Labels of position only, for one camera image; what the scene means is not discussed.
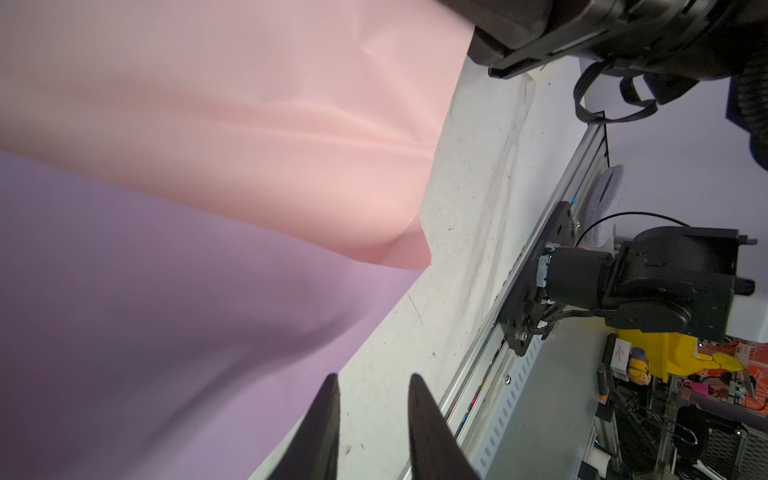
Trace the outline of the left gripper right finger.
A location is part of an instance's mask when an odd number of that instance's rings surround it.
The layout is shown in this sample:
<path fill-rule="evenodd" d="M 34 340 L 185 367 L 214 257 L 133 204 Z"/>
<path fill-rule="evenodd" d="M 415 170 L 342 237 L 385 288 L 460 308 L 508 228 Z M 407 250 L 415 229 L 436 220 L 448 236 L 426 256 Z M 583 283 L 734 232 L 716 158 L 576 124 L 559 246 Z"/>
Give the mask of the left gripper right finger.
<path fill-rule="evenodd" d="M 408 436 L 413 479 L 479 478 L 418 374 L 413 374 L 409 382 Z"/>

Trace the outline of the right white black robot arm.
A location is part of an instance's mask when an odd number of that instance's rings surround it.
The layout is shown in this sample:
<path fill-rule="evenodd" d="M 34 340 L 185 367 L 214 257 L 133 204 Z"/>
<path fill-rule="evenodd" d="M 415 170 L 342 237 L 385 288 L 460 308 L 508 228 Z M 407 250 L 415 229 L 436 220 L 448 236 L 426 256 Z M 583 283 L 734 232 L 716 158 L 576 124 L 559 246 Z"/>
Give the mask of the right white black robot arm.
<path fill-rule="evenodd" d="M 469 55 L 509 79 L 564 56 L 590 65 L 573 90 L 576 117 L 611 118 L 584 103 L 601 75 L 619 79 L 630 121 L 654 115 L 704 80 L 730 82 L 727 118 L 767 162 L 767 5 L 763 1 L 454 1 L 475 27 Z M 737 272 L 748 238 L 733 229 L 668 219 L 616 254 L 590 250 L 560 202 L 500 303 L 496 322 L 524 353 L 568 318 L 599 317 L 613 328 L 683 333 L 720 342 L 733 300 L 753 294 Z"/>

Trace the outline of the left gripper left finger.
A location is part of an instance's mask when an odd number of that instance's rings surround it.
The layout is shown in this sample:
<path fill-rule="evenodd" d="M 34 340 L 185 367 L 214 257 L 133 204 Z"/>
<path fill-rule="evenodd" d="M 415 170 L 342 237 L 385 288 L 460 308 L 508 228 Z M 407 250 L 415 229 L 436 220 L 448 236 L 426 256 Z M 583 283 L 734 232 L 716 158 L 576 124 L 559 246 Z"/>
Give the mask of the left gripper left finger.
<path fill-rule="evenodd" d="M 310 408 L 269 480 L 337 478 L 340 436 L 338 375 L 323 381 Z"/>

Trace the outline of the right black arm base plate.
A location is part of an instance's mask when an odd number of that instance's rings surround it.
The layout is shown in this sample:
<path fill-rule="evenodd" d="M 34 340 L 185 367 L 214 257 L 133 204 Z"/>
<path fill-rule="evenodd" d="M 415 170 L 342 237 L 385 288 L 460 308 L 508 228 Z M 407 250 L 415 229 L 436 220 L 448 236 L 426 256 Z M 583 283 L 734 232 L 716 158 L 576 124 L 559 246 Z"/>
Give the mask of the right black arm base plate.
<path fill-rule="evenodd" d="M 511 290 L 505 296 L 496 323 L 504 333 L 506 343 L 519 357 L 523 357 L 538 336 L 532 329 L 544 316 L 547 307 L 541 302 L 536 275 L 539 257 L 547 243 L 571 246 L 575 241 L 572 225 L 571 203 L 560 201 L 550 216 L 539 225 L 538 232 L 522 257 L 522 264 L 514 276 Z"/>

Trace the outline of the purple pink wrapping paper sheet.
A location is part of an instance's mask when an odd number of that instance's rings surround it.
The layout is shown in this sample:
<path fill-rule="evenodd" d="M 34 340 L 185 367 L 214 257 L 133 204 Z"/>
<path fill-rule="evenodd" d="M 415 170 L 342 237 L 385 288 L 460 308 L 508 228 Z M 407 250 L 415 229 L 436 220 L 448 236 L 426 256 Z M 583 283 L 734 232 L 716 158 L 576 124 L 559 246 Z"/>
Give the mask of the purple pink wrapping paper sheet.
<path fill-rule="evenodd" d="M 245 479 L 429 266 L 436 1 L 1 5 L 1 475 Z"/>

